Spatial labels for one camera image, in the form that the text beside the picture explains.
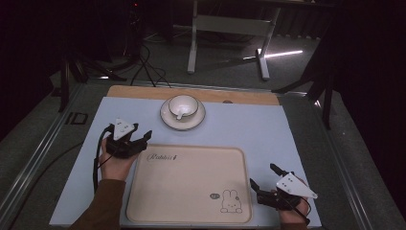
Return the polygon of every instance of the white saucer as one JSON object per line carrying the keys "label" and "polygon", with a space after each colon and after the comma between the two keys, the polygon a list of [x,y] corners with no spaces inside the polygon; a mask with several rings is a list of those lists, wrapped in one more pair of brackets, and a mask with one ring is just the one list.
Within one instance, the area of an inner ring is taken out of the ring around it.
{"label": "white saucer", "polygon": [[195,113],[190,116],[184,116],[181,120],[176,120],[176,115],[169,110],[170,99],[166,100],[161,106],[161,118],[165,124],[169,127],[173,127],[178,130],[188,130],[193,127],[197,127],[206,115],[206,109],[202,102],[197,100],[198,108]]}

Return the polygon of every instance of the tray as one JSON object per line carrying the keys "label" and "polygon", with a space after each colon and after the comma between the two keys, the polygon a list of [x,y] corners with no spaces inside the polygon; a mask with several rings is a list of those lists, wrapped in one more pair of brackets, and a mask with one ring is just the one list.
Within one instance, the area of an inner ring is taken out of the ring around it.
{"label": "tray", "polygon": [[252,205],[244,153],[148,145],[137,159],[126,214],[133,222],[248,222]]}

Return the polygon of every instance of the wooden board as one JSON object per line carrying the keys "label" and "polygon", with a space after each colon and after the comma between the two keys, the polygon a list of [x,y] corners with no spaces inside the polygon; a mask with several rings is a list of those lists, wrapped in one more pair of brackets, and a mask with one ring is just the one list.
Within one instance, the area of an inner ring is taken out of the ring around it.
{"label": "wooden board", "polygon": [[190,95],[201,102],[209,103],[223,103],[229,101],[234,104],[279,105],[278,98],[273,93],[190,88],[113,85],[110,87],[107,97],[167,100],[181,94]]}
{"label": "wooden board", "polygon": [[252,205],[244,153],[148,145],[137,159],[126,213],[134,222],[248,222]]}

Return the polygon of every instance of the teacup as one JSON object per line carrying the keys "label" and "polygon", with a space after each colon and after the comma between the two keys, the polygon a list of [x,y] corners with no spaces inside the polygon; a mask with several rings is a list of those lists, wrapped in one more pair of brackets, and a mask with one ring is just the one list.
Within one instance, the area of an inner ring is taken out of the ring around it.
{"label": "teacup", "polygon": [[184,116],[190,116],[198,109],[198,102],[189,95],[179,95],[169,102],[169,110],[176,116],[176,120],[181,120]]}

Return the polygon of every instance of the table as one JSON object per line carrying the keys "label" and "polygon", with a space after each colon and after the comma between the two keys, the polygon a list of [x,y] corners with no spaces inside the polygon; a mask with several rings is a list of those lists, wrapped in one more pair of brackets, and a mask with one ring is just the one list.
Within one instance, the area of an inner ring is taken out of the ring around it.
{"label": "table", "polygon": [[[247,4],[246,1],[225,1],[233,3]],[[193,18],[192,18],[192,45],[189,54],[188,73],[194,73],[197,55],[197,31],[210,31],[220,33],[231,33],[240,35],[257,35],[263,36],[264,40],[262,47],[257,49],[256,57],[258,59],[259,68],[262,79],[268,81],[270,79],[268,66],[266,64],[265,53],[268,49],[269,42],[276,27],[276,21],[282,7],[300,8],[300,9],[322,9],[333,11],[334,4],[320,4],[308,2],[305,0],[256,0],[250,1],[250,4],[260,6],[271,6],[274,8],[272,16],[269,20],[257,19],[242,19],[222,16],[212,16],[199,14],[197,10],[198,0],[193,1]]]}
{"label": "table", "polygon": [[[199,128],[187,132],[175,131],[163,125],[163,123],[159,123],[158,113],[153,115],[157,109],[159,111],[159,107],[166,99],[179,94],[190,94],[204,103],[207,116],[203,123],[199,125]],[[98,113],[89,129],[85,143],[51,219],[51,225],[66,226],[71,224],[90,203],[93,197],[91,176],[90,173],[88,177],[83,176],[83,173],[91,169],[98,136],[101,129],[104,128],[103,124],[108,124],[109,121],[111,122],[118,115],[125,120],[135,118],[139,121],[140,133],[144,133],[147,129],[152,128],[154,132],[150,140],[151,144],[190,144],[235,146],[241,148],[246,154],[249,176],[255,179],[264,190],[270,190],[275,186],[276,181],[280,179],[277,175],[270,172],[269,163],[271,161],[277,165],[280,164],[280,166],[285,165],[292,169],[294,168],[295,173],[306,181],[305,172],[302,168],[301,160],[283,109],[281,106],[278,106],[278,99],[271,93],[113,86],[110,88],[107,96],[101,102]],[[231,101],[233,103],[222,103],[223,101]],[[143,113],[140,113],[138,108],[142,108]],[[250,120],[249,126],[246,125],[248,123],[236,125],[236,121],[240,121],[247,114],[256,116],[255,119]],[[240,135],[243,133],[241,129],[249,132],[250,137]],[[263,144],[269,142],[272,142],[272,145]],[[124,204],[128,200],[131,184],[128,182],[132,181],[134,167],[131,171],[124,193]],[[272,208],[257,204],[253,191],[251,191],[251,198],[253,201],[253,217],[249,222],[244,224],[134,223],[126,218],[125,205],[122,209],[121,224],[127,227],[191,226],[253,228],[278,226],[278,213]],[[321,223],[314,202],[311,199],[309,201],[313,210],[309,215],[311,219],[310,224],[312,226],[320,226]]]}

